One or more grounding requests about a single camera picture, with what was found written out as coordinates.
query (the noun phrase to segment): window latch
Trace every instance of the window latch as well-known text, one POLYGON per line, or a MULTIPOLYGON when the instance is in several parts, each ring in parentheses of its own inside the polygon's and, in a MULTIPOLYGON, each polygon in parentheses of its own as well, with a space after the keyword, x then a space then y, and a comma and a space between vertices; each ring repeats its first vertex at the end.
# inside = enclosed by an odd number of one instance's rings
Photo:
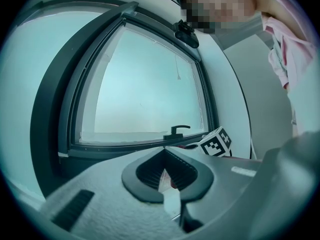
POLYGON ((178 128, 188 128, 190 129, 191 127, 189 125, 176 125, 171 127, 171 134, 170 135, 163 135, 163 140, 174 140, 174 139, 181 139, 184 137, 182 133, 177 133, 178 128))

